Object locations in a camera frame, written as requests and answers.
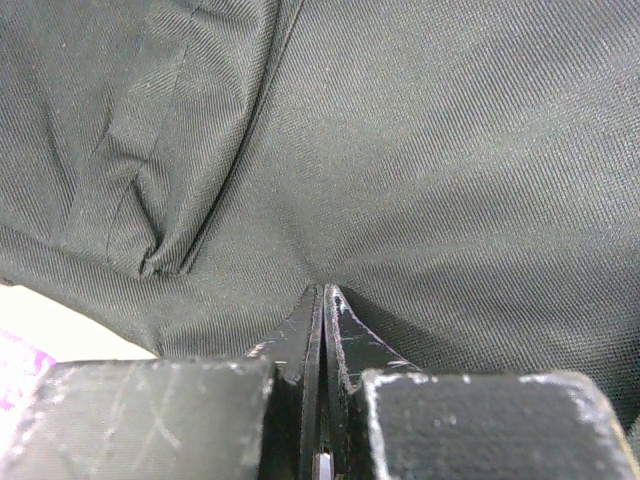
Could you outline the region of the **black student backpack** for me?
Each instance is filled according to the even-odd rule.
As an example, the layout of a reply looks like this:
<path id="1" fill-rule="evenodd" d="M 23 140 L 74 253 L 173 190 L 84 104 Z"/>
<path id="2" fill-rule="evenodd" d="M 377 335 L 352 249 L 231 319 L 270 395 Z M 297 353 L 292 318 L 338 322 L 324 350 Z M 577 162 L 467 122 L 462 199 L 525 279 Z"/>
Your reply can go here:
<path id="1" fill-rule="evenodd" d="M 5 1 L 1 275 L 159 356 L 310 284 L 639 414 L 635 1 Z"/>

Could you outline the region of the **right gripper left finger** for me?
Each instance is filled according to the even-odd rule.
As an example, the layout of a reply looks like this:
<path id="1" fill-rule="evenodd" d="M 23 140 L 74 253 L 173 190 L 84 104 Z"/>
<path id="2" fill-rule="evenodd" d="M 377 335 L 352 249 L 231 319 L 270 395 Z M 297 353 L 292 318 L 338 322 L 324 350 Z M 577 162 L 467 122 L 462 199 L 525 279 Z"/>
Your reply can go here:
<path id="1" fill-rule="evenodd" d="M 310 479 L 320 290 L 240 357 L 48 370 L 1 452 L 5 479 Z"/>

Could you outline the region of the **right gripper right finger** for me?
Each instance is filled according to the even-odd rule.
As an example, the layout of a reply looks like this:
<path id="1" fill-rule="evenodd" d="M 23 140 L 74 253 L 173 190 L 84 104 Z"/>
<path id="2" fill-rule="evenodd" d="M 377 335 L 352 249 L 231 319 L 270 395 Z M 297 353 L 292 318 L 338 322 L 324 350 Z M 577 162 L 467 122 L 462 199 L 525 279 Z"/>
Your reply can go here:
<path id="1" fill-rule="evenodd" d="M 635 479 L 612 405 L 567 371 L 434 373 L 324 291 L 333 471 L 339 479 Z"/>

